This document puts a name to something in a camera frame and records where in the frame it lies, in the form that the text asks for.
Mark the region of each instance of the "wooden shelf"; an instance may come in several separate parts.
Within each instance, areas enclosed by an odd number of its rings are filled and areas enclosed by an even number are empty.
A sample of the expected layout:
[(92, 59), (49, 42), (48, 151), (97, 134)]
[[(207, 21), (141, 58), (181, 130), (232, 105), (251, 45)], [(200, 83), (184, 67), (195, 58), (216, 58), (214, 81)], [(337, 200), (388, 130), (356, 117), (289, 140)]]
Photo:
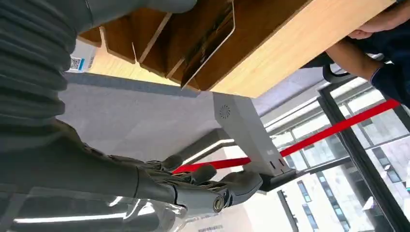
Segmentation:
[[(198, 0), (190, 12), (174, 15), (139, 9), (127, 21), (110, 23), (115, 28), (110, 30), (114, 35), (106, 35), (107, 47), (117, 57), (102, 46), (90, 72), (180, 84), (186, 58), (229, 2)], [(256, 98), (394, 2), (234, 0), (235, 31), (189, 87)], [(118, 36), (121, 46), (111, 42)]]

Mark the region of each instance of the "person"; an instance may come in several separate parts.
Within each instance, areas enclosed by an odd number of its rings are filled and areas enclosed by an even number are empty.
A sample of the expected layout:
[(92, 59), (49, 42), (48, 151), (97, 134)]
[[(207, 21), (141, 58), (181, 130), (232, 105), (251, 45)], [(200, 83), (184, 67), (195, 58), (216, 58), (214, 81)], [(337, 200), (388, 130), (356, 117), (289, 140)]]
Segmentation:
[[(0, 231), (100, 231), (79, 229), (84, 223), (75, 221), (131, 220), (151, 215), (148, 203), (154, 205), (157, 216), (140, 218), (130, 231), (167, 231), (175, 229), (179, 217), (175, 212), (181, 207), (188, 216), (218, 213), (246, 201), (259, 189), (262, 179), (257, 173), (231, 173), (213, 182), (212, 168), (172, 174), (182, 163), (178, 157), (141, 162), (106, 156), (56, 119), (64, 113), (58, 92), (66, 89), (63, 72), (70, 67), (78, 34), (139, 7), (181, 13), (195, 4), (196, 0), (0, 1)], [(91, 209), (83, 201), (66, 200), (63, 208), (56, 208), (61, 202), (58, 196), (94, 200), (94, 195), (97, 199), (109, 196), (113, 205), (118, 197), (129, 203), (138, 201), (125, 209), (106, 206), (110, 211), (105, 212), (110, 213), (103, 217), (100, 206)], [(42, 211), (33, 212), (27, 205)], [(79, 216), (85, 209), (93, 214)], [(61, 216), (71, 211), (73, 215)], [(154, 225), (143, 225), (149, 222)], [(60, 223), (65, 229), (56, 228)]]
[[(410, 107), (410, 1), (394, 4), (326, 50), (345, 71)], [(366, 53), (383, 53), (383, 63)]]

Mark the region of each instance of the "red barrier tape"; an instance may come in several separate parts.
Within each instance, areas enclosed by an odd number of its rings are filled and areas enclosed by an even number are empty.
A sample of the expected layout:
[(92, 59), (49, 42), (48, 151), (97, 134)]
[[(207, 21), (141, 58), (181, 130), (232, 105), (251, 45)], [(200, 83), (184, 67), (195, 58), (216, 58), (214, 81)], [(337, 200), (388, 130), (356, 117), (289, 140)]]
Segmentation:
[[(386, 102), (383, 102), (380, 105), (377, 105), (371, 109), (368, 109), (366, 111), (361, 112), (358, 115), (355, 115), (351, 118), (348, 118), (344, 121), (336, 123), (334, 126), (329, 127), (317, 134), (312, 135), (311, 137), (302, 140), (280, 152), (280, 154), (285, 157), (293, 152), (296, 152), (302, 148), (305, 148), (311, 144), (314, 144), (315, 142), (318, 142), (324, 138), (327, 138), (333, 134), (339, 133), (357, 123), (363, 122), (366, 119), (369, 119), (373, 116), (376, 116), (378, 114), (381, 114), (385, 111), (388, 111), (390, 109), (396, 108), (400, 105), (395, 100), (387, 100)], [(174, 173), (180, 173), (180, 172), (193, 172), (197, 170), (199, 167), (204, 166), (206, 164), (211, 164), (213, 165), (216, 169), (222, 169), (222, 168), (231, 168), (235, 166), (241, 166), (245, 165), (250, 162), (249, 158), (238, 158), (238, 159), (227, 159), (227, 160), (219, 160), (219, 161), (214, 161), (214, 162), (206, 162), (206, 163), (197, 163), (197, 164), (192, 164), (192, 165), (184, 165), (179, 167), (174, 171)]]

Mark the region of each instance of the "qr code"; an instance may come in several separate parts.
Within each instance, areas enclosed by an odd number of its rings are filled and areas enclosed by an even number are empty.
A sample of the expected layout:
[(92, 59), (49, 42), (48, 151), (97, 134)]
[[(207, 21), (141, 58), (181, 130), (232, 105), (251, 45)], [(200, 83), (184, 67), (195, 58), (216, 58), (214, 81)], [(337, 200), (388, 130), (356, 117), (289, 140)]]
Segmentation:
[(84, 64), (84, 59), (71, 57), (70, 69), (81, 71), (83, 64)]

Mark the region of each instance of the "human hand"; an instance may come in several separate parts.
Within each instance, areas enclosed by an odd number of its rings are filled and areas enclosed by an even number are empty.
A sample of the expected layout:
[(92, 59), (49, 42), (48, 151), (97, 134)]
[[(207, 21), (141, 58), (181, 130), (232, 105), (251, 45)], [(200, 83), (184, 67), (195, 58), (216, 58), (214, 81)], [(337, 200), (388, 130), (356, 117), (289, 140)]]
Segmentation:
[(367, 31), (357, 29), (357, 30), (354, 30), (352, 33), (350, 33), (349, 37), (352, 39), (362, 40), (362, 39), (369, 38), (372, 34), (373, 34), (372, 32), (367, 32)]

